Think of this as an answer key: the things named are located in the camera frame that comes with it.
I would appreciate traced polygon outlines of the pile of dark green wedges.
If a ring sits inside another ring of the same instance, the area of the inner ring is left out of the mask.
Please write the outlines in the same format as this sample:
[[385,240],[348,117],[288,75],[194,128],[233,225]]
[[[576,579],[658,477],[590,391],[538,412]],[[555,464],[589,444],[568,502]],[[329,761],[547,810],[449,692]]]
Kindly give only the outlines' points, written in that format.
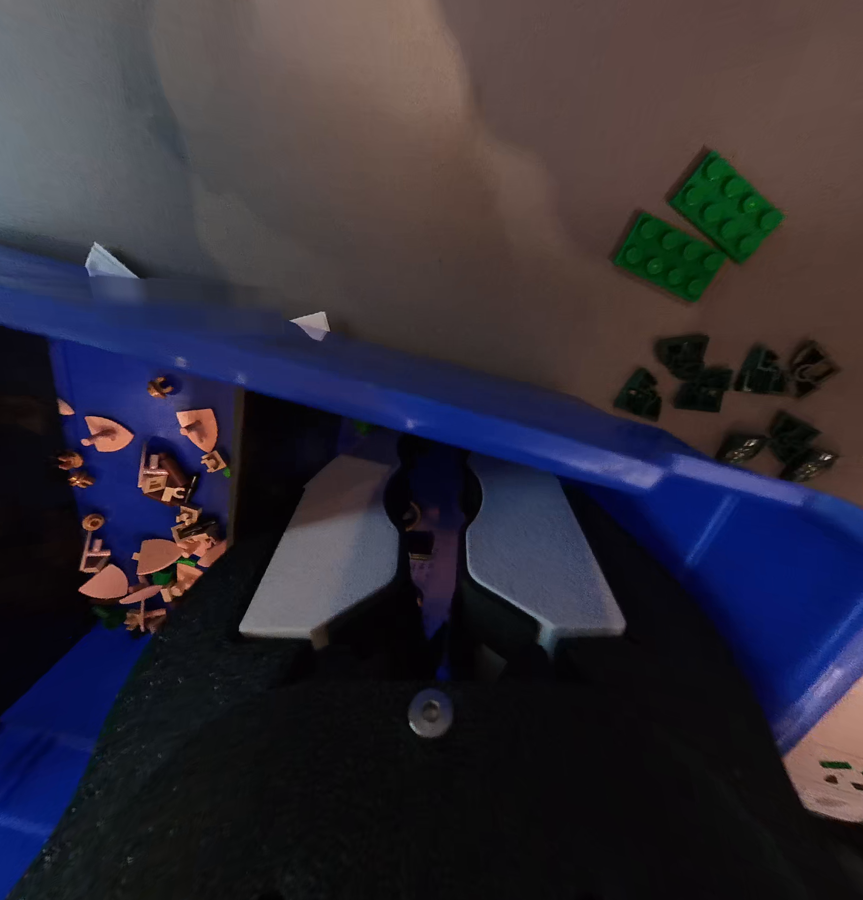
[[[718,414],[730,392],[803,400],[840,372],[839,366],[815,340],[800,342],[787,360],[782,360],[767,345],[756,343],[736,369],[709,366],[708,343],[709,338],[703,333],[662,338],[655,343],[656,361],[677,381],[671,402],[674,410]],[[841,457],[819,444],[821,435],[818,428],[781,410],[762,432],[726,433],[714,458],[721,464],[743,467],[768,453],[780,467],[780,479],[808,482],[836,467]]]

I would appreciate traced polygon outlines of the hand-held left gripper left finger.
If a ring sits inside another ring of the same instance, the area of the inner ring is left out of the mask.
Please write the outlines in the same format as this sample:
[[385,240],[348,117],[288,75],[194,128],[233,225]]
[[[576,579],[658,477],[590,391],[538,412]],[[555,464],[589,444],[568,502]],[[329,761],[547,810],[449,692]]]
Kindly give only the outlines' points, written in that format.
[[397,454],[342,454],[314,476],[238,626],[254,639],[328,643],[358,606],[395,584],[401,538],[385,505]]

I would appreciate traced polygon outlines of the pile of tan bricks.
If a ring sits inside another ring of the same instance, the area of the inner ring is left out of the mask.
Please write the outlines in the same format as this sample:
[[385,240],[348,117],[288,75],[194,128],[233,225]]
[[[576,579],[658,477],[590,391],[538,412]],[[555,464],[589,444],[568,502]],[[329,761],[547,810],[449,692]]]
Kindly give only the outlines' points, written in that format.
[[238,392],[124,358],[62,378],[79,592],[103,624],[154,635],[232,542]]

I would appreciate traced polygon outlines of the white instruction sheet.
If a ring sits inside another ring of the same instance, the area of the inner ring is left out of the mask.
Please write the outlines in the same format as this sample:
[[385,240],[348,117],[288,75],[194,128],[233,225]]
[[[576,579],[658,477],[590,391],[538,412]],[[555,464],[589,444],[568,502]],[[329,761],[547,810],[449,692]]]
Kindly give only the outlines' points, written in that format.
[[809,812],[863,825],[863,675],[783,763]]

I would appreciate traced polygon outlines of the blue plastic bin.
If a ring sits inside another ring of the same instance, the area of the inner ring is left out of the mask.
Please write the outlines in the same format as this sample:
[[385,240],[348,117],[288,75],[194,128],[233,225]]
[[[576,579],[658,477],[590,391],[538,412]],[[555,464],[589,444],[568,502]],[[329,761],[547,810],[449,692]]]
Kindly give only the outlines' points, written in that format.
[[[238,392],[232,542],[151,636],[79,592],[63,374]],[[394,585],[328,643],[238,626],[307,483],[397,454]],[[555,475],[626,620],[468,575],[471,454]],[[783,759],[863,675],[863,510],[554,392],[291,324],[113,303],[0,246],[0,898],[861,898]]]

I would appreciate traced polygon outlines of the crumpled white paper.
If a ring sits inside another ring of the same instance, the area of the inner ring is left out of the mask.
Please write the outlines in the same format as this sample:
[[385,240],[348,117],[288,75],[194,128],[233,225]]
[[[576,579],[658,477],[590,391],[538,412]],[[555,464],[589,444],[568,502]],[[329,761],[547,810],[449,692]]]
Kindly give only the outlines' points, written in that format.
[[280,334],[291,324],[315,341],[331,332],[324,310],[291,318],[257,290],[203,280],[141,278],[99,242],[91,243],[84,267],[92,293],[104,300],[196,318],[208,329],[228,324],[242,334]]

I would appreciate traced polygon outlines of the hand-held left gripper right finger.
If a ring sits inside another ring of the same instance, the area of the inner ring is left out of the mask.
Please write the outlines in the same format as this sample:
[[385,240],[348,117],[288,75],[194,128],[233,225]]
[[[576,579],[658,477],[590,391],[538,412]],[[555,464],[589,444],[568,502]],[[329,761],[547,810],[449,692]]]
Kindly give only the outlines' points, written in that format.
[[625,617],[558,478],[471,454],[481,504],[466,534],[469,578],[525,617],[551,654],[559,641],[616,637]]

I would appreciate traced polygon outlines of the bright green plate brick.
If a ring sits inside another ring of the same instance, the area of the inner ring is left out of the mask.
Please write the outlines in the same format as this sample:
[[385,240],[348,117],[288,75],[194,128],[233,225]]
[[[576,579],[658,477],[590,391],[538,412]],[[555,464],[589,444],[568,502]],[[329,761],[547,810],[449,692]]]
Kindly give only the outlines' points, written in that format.
[[716,247],[645,211],[634,219],[612,258],[630,276],[691,304],[728,262]]
[[737,264],[750,259],[786,219],[717,151],[708,151],[670,206]]

